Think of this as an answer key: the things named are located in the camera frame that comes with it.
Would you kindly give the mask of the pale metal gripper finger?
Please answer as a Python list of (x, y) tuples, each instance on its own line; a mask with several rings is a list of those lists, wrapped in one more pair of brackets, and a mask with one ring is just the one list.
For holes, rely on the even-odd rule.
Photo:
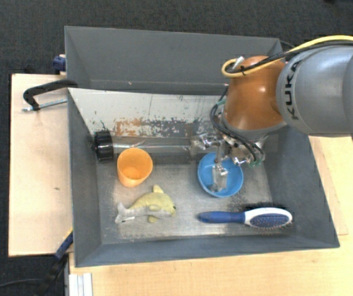
[(212, 167), (212, 179), (213, 179), (213, 182), (212, 182), (212, 185), (210, 186), (210, 190), (211, 192), (218, 192), (219, 191), (219, 167), (217, 166), (213, 166)]
[(227, 177), (228, 177), (227, 169), (221, 166), (219, 168), (219, 190), (220, 191), (227, 187)]

